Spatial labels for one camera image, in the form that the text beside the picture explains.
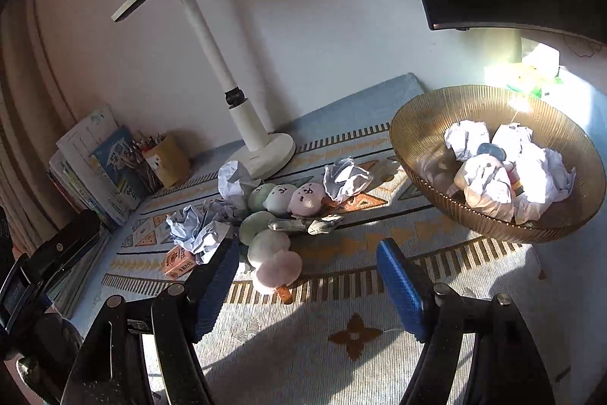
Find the pink plush toy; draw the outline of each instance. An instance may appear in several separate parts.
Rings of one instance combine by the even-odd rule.
[[[293,193],[289,212],[296,217],[312,217],[321,210],[325,196],[325,187],[322,184],[308,182]]]
[[[253,273],[253,287],[271,295],[281,285],[290,285],[302,272],[302,259],[293,251],[279,251],[265,260]]]

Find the patterned tablecloth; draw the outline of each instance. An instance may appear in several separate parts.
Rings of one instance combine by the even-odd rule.
[[[291,123],[296,154],[272,177],[275,184],[322,182],[324,166],[352,156],[363,167],[396,160],[388,130],[396,110],[422,93],[408,74],[359,92]],[[171,282],[161,271],[172,247],[167,214],[219,197],[217,170],[240,144],[206,153],[192,178],[159,191],[118,231],[92,276],[73,321],[86,332],[108,296],[155,296]],[[213,332],[196,351],[218,404],[398,403],[421,345],[402,330],[375,267],[375,249],[393,237],[435,281],[460,293],[513,296],[544,358],[554,389],[569,366],[553,307],[550,280],[529,245],[485,238],[436,210],[402,168],[377,188],[338,209],[344,223],[329,235],[300,235],[291,249],[303,259],[294,304],[262,296],[250,275],[232,284]],[[451,402],[462,398],[473,340],[464,339]],[[145,338],[152,388],[161,389],[154,343]]]

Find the cardboard pen holder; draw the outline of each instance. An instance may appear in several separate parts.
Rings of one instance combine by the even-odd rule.
[[[190,162],[171,135],[151,150],[144,151],[143,157],[166,188],[186,180],[189,175]]]

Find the cable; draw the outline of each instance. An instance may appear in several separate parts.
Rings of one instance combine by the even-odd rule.
[[[587,58],[591,58],[591,57],[593,57],[593,55],[598,54],[600,51],[602,51],[602,50],[603,50],[603,46],[602,46],[602,45],[600,45],[600,43],[589,42],[588,40],[581,39],[581,38],[578,38],[578,37],[572,37],[572,38],[576,38],[576,39],[583,40],[584,42],[586,42],[586,43],[588,44],[588,47],[589,47],[590,51],[592,52],[590,55],[588,55],[588,54],[578,54],[578,53],[577,53],[575,50],[573,50],[573,49],[571,48],[571,46],[570,46],[570,45],[567,43],[567,37],[566,37],[565,35],[563,35],[563,41],[565,42],[565,45],[567,46],[567,48],[568,48],[569,50],[571,50],[571,51],[572,51],[572,52],[573,52],[575,55],[577,55],[578,57],[587,57]],[[598,49],[596,52],[594,51],[593,45],[598,45],[598,46],[599,46],[599,49]]]

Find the screw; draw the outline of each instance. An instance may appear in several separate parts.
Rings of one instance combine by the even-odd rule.
[[[169,296],[178,296],[186,290],[182,284],[173,284],[166,291],[169,293]]]
[[[445,296],[451,292],[451,287],[447,284],[434,284],[434,293],[437,296]]]
[[[111,308],[118,307],[120,304],[122,304],[122,297],[111,296],[109,299],[107,299],[107,301],[105,303],[107,304],[108,307],[111,307]]]
[[[497,302],[499,302],[500,305],[511,305],[512,298],[508,294],[497,294]]]

